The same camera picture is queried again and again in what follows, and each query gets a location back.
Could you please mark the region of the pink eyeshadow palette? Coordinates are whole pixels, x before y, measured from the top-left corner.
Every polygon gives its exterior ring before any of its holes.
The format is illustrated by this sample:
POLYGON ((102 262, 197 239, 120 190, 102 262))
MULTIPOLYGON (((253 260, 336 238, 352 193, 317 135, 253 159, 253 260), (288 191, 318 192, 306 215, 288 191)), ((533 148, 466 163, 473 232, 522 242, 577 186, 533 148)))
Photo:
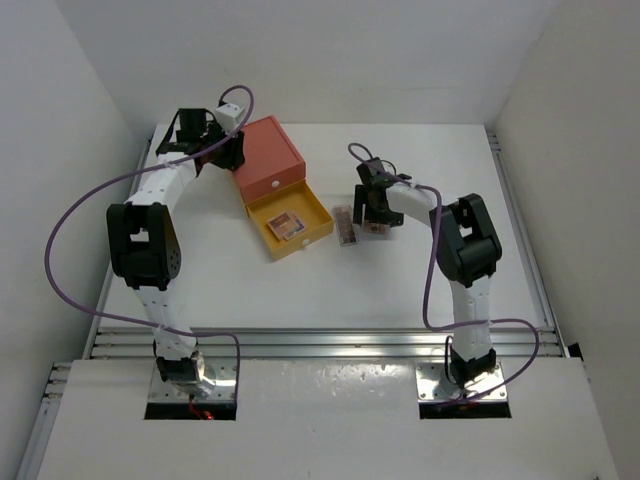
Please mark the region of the pink eyeshadow palette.
POLYGON ((361 225, 361 230, 366 235, 387 237, 389 235, 391 227, 387 224, 369 222, 367 220, 364 220, 361 225))

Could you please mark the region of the small clear eyeshadow palette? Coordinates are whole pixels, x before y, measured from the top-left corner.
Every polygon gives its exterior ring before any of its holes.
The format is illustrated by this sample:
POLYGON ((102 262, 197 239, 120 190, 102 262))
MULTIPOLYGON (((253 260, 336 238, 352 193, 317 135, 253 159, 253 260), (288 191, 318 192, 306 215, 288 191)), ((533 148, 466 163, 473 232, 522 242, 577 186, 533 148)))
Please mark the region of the small clear eyeshadow palette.
POLYGON ((353 210, 350 205, 336 205, 332 208, 339 244, 342 247, 353 246, 359 242, 353 223, 353 210))

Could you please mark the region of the yellow drawer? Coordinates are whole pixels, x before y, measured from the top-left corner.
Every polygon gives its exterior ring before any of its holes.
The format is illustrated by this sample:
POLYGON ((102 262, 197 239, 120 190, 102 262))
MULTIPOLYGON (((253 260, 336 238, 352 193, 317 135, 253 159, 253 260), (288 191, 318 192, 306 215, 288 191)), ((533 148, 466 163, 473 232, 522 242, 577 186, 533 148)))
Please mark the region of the yellow drawer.
POLYGON ((305 180, 245 205, 274 261, 331 234, 334 221, 305 180))

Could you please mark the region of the colourful eyeshadow palette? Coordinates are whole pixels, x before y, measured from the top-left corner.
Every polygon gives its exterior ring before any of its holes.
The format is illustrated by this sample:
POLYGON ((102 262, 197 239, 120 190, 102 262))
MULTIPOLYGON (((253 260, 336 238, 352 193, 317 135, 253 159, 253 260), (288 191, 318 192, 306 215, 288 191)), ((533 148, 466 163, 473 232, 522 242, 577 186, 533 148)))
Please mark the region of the colourful eyeshadow palette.
POLYGON ((297 236, 301 232, 305 230, 305 225, 302 223, 297 223, 291 230, 289 230, 285 235, 285 240, 291 240, 293 237, 297 236))

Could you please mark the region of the orange drawer box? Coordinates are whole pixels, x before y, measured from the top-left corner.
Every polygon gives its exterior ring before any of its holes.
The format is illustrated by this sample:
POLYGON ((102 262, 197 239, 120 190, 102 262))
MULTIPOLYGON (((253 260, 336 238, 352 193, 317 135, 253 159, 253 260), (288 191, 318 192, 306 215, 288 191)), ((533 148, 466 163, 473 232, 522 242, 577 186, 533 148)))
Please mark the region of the orange drawer box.
POLYGON ((275 116, 243 129, 244 164, 232 173, 245 204, 277 192, 306 177, 306 162, 275 116))

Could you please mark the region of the brown eyeshadow palette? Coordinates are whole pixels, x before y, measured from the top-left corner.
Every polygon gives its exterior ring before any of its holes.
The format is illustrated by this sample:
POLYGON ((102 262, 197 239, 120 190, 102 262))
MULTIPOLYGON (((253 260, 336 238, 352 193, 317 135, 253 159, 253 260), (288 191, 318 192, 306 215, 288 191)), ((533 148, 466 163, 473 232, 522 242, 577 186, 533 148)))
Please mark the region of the brown eyeshadow palette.
POLYGON ((303 222, 292 211, 283 211, 275 217, 267 221, 267 226, 278 240, 288 241, 284 239, 284 235, 291 230, 297 223, 303 222))

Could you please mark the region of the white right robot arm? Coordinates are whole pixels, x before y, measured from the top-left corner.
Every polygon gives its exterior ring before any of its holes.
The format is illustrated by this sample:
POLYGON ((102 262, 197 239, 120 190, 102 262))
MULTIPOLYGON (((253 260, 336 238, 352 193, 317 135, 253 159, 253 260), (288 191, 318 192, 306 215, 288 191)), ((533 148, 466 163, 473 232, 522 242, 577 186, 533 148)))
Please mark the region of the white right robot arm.
POLYGON ((431 228, 427 278, 438 268, 449 281, 453 301, 454 335, 445 374, 462 388, 496 366, 489 290, 502 247, 486 205, 477 194, 445 205, 434 189, 387 172, 379 158, 361 162, 356 171, 361 183, 355 192, 355 223, 371 219, 400 226, 408 216, 431 228))

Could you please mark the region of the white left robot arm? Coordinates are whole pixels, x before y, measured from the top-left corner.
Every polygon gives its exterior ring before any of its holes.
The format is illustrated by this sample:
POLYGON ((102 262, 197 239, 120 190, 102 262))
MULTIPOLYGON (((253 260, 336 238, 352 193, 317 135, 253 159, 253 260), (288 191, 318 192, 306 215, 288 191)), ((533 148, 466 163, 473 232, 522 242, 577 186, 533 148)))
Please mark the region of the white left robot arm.
POLYGON ((155 151, 156 164, 135 194, 106 212, 111 265, 144 307, 153 328, 160 378, 190 397, 214 388, 192 330, 183 325, 174 298, 182 254, 171 214, 186 187, 207 164, 235 171, 244 163, 244 108, 176 112, 155 151))

